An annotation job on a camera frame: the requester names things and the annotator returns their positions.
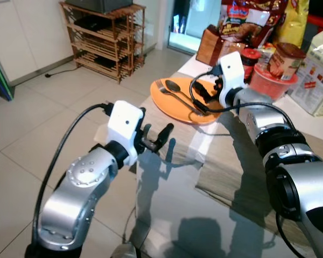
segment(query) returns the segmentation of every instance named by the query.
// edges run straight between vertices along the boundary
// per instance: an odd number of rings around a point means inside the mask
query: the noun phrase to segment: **orange plate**
[[[184,92],[188,97],[190,97],[189,94],[189,85],[192,81],[191,78],[164,78],[160,79],[166,89],[167,86],[165,84],[166,80],[173,81],[177,83],[181,91]],[[206,82],[203,80],[198,80],[210,94],[215,94],[215,91],[213,89],[214,84],[210,82]],[[198,116],[193,111],[191,111],[186,105],[184,105],[181,101],[177,100],[175,97],[167,94],[163,94],[159,91],[156,82],[154,81],[151,84],[151,96],[154,101],[154,103],[157,105],[157,107],[162,110],[165,114],[168,116],[177,119],[182,122],[190,123],[190,124],[208,124],[213,121],[215,121],[220,113],[211,113],[208,116]],[[195,107],[193,103],[187,99],[185,96],[183,96],[179,92],[173,92],[174,94],[178,95],[181,99],[183,99],[185,102],[189,103],[191,106]],[[193,90],[194,97],[205,104],[202,97],[198,95],[195,90]],[[208,104],[205,104],[211,109],[220,109],[222,106],[219,104],[218,101],[212,101]]]

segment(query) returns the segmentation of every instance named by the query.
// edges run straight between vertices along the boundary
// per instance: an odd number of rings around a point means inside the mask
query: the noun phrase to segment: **tiled floor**
[[[72,120],[86,107],[104,101],[123,99],[139,105],[149,95],[152,81],[169,77],[189,58],[169,49],[154,50],[145,66],[121,85],[86,68],[51,78],[41,75],[19,85],[12,102],[0,101],[0,258],[24,257],[41,179]],[[71,62],[50,73],[74,67]],[[94,111],[79,123],[55,166],[46,196],[70,162],[95,144],[98,125],[107,121],[101,111]],[[121,243],[135,206],[135,180],[128,168],[120,170],[97,205],[82,257],[109,257]],[[127,235],[134,224],[130,219]]]

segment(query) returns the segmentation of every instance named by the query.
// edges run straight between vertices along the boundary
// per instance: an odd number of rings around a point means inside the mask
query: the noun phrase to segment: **metal spoon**
[[[184,92],[182,92],[182,91],[181,91],[181,87],[180,87],[177,83],[175,83],[175,82],[173,82],[173,81],[170,81],[170,80],[166,80],[166,81],[165,81],[165,83],[166,83],[166,86],[167,86],[167,88],[168,88],[169,90],[171,90],[171,91],[173,91],[173,92],[179,92],[179,93],[181,93],[184,97],[186,97],[187,99],[189,99],[189,101],[193,102],[191,98],[189,98],[187,95],[185,95],[185,93],[184,93]]]

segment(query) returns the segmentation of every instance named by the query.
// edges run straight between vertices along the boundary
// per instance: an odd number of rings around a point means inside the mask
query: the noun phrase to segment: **power cord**
[[[284,231],[282,230],[282,226],[281,226],[281,220],[280,220],[280,214],[276,213],[275,215],[275,220],[276,220],[276,226],[278,227],[280,236],[282,237],[282,239],[284,240],[285,244],[288,246],[288,248],[298,257],[298,258],[305,258],[304,256],[302,256],[292,245],[291,243],[288,241],[287,237],[284,234]]]
[[[197,77],[195,77],[192,80],[192,82],[190,83],[190,87],[189,87],[189,93],[190,93],[190,96],[191,96],[195,106],[197,106],[198,108],[202,109],[205,112],[211,112],[211,113],[223,113],[223,112],[227,112],[227,111],[230,111],[230,110],[233,110],[233,109],[243,108],[245,106],[257,106],[257,105],[259,105],[259,106],[267,106],[267,107],[269,107],[271,109],[274,109],[278,113],[282,114],[284,116],[284,118],[286,119],[287,123],[289,124],[289,126],[292,128],[292,130],[297,131],[294,124],[293,124],[293,122],[292,122],[292,120],[291,120],[291,118],[282,109],[280,109],[277,106],[274,106],[272,104],[269,104],[269,103],[249,102],[249,103],[243,103],[243,104],[239,104],[239,105],[235,105],[235,106],[226,107],[224,109],[210,109],[209,107],[204,105],[202,102],[197,100],[193,95],[193,86],[194,86],[194,83],[197,81],[197,79],[199,79],[200,77],[205,76],[205,75],[219,76],[220,75],[220,72],[219,72],[220,70],[221,70],[220,66],[215,66],[215,67],[213,67],[212,70],[210,70],[210,71],[208,71],[206,73],[200,74],[200,75],[198,75]]]
[[[52,77],[52,76],[53,76],[53,75],[55,75],[55,74],[62,74],[62,73],[65,73],[65,72],[67,72],[67,71],[75,71],[75,70],[77,70],[79,67],[80,67],[80,66],[78,66],[78,67],[76,67],[76,68],[74,68],[74,69],[71,69],[71,70],[59,71],[59,72],[54,73],[54,74],[45,74],[44,76],[45,76],[46,78],[50,78],[50,77]]]
[[[66,133],[64,134],[64,136],[62,137],[57,150],[54,153],[54,157],[52,159],[52,161],[50,162],[50,165],[48,167],[48,170],[43,178],[41,187],[39,189],[39,193],[38,193],[38,197],[37,197],[37,201],[36,201],[36,206],[34,208],[34,214],[33,214],[33,223],[32,223],[32,240],[31,240],[31,245],[32,248],[37,246],[37,241],[38,241],[38,219],[39,219],[39,213],[40,213],[40,208],[41,208],[41,204],[42,204],[42,198],[43,198],[43,194],[45,191],[45,188],[47,186],[47,182],[49,180],[49,177],[53,171],[53,168],[56,164],[56,161],[58,160],[58,157],[62,151],[62,148],[66,142],[66,140],[68,139],[69,135],[71,134],[72,130],[74,129],[74,127],[77,125],[77,123],[81,120],[81,118],[83,118],[88,112],[90,112],[91,110],[97,109],[97,108],[102,108],[105,110],[105,113],[107,115],[111,114],[111,111],[113,109],[113,104],[112,103],[108,103],[108,104],[96,104],[93,106],[88,107],[87,109],[85,109],[80,115],[78,115],[78,117],[72,122],[72,124],[70,125],[70,127],[68,128],[68,130],[66,131]]]

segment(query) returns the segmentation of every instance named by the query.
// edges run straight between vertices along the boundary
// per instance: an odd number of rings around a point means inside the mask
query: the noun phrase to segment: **wooden rack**
[[[110,13],[89,11],[60,2],[77,66],[85,66],[120,83],[144,64],[145,7],[133,4]],[[88,15],[111,20],[101,30],[92,31],[74,22]],[[99,63],[98,58],[108,62]]]

